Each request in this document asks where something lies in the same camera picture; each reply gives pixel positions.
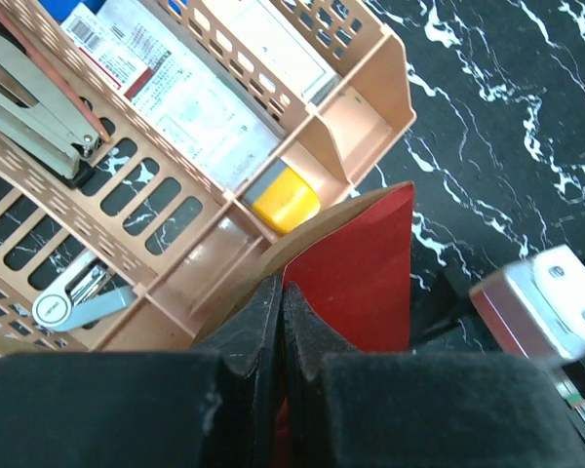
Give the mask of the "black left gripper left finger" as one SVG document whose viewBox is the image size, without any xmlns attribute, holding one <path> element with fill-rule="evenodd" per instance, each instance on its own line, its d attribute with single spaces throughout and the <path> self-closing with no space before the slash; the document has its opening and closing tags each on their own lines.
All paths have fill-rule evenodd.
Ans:
<svg viewBox="0 0 585 468">
<path fill-rule="evenodd" d="M 267 467 L 282 278 L 178 352 L 16 354 L 0 360 L 0 467 Z"/>
</svg>

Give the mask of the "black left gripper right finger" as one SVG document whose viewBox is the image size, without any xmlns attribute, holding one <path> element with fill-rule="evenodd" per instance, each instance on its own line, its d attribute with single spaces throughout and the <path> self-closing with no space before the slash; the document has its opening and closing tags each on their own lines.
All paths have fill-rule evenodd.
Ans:
<svg viewBox="0 0 585 468">
<path fill-rule="evenodd" d="M 365 353 L 281 303 L 293 467 L 585 467 L 550 376 L 503 353 Z"/>
</svg>

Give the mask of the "red paper bag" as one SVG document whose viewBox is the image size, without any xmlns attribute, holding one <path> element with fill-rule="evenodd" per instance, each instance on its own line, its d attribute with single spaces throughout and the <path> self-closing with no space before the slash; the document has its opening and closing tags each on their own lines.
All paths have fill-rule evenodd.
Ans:
<svg viewBox="0 0 585 468">
<path fill-rule="evenodd" d="M 272 246 L 198 336 L 216 353 L 213 465 L 271 467 L 326 446 L 324 360 L 410 342 L 414 187 L 375 190 Z"/>
</svg>

